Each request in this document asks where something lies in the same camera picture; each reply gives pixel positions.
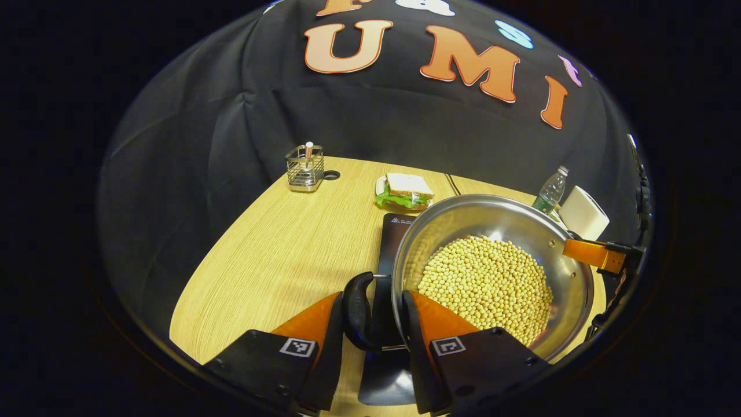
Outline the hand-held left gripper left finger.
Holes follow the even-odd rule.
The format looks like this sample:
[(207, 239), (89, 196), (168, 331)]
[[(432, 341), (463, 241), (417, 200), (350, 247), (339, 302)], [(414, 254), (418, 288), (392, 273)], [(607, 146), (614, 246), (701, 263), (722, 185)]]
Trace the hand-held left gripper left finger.
[(203, 368), (277, 415), (330, 410), (342, 363), (342, 299), (337, 291), (273, 331), (248, 330)]

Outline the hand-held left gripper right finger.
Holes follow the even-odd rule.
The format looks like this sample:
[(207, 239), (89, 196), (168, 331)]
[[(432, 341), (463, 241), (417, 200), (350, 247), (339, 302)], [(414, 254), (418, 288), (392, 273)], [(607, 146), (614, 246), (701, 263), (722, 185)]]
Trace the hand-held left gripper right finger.
[(442, 304), (402, 296), (416, 407), (431, 416), (484, 416), (535, 384), (550, 364), (500, 327), (479, 330)]

